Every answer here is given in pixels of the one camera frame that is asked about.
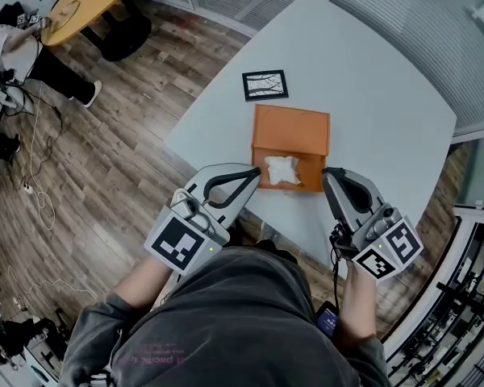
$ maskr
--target gray t-shirt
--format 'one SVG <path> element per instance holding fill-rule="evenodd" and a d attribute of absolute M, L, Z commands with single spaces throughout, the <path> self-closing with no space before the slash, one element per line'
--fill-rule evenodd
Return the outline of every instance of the gray t-shirt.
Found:
<path fill-rule="evenodd" d="M 59 386 L 108 364 L 117 387 L 389 385 L 376 339 L 342 356 L 315 323 L 297 265 L 224 249 L 143 317 L 114 294 L 84 309 Z"/>

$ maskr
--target white plastic bag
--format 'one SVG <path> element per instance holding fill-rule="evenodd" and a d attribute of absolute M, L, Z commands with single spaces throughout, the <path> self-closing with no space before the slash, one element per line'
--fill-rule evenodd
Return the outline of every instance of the white plastic bag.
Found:
<path fill-rule="evenodd" d="M 296 173 L 296 165 L 299 159 L 293 156 L 284 158 L 283 156 L 267 156 L 265 163 L 269 166 L 269 180 L 271 185 L 276 185 L 280 182 L 289 182 L 297 185 L 301 181 L 298 179 Z"/>

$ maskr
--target phone screen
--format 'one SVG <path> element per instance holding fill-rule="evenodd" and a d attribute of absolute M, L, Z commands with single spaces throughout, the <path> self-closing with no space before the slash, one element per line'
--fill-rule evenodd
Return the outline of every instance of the phone screen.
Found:
<path fill-rule="evenodd" d="M 328 337 L 333 336 L 333 331 L 336 329 L 337 315 L 328 309 L 326 304 L 321 307 L 322 310 L 317 314 L 317 327 Z"/>

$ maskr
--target round wooden table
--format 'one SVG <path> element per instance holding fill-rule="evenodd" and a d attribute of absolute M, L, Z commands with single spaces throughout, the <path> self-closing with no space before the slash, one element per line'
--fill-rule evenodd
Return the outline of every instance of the round wooden table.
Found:
<path fill-rule="evenodd" d="M 52 21 L 74 0 L 60 0 L 52 9 Z M 131 17 L 119 22 L 107 11 L 118 0 L 77 0 L 79 7 L 73 16 L 58 30 L 52 32 L 50 27 L 43 30 L 41 41 L 46 46 L 56 46 L 64 43 L 79 31 L 93 44 L 102 50 L 106 60 L 121 60 L 134 53 L 151 32 L 151 22 L 144 17 L 132 0 L 121 0 Z M 88 26 L 98 16 L 110 24 L 111 30 L 104 40 L 96 35 Z"/>

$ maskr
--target picture frame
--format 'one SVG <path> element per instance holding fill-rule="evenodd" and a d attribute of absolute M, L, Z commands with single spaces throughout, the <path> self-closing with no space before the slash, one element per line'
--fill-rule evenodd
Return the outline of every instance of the picture frame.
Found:
<path fill-rule="evenodd" d="M 289 97 L 283 70 L 242 73 L 242 82 L 246 102 Z"/>

